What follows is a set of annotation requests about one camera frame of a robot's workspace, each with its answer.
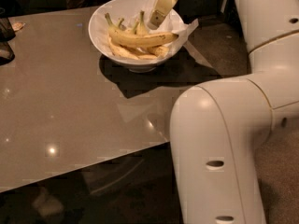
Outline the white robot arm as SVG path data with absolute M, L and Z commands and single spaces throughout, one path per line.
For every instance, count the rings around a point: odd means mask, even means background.
M 170 144 L 185 224 L 266 224 L 254 149 L 298 125 L 299 0 L 235 0 L 251 72 L 176 100 Z

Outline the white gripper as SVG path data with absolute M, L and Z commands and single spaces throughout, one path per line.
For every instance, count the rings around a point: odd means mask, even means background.
M 154 0 L 153 8 L 149 14 L 148 26 L 158 29 L 178 0 Z

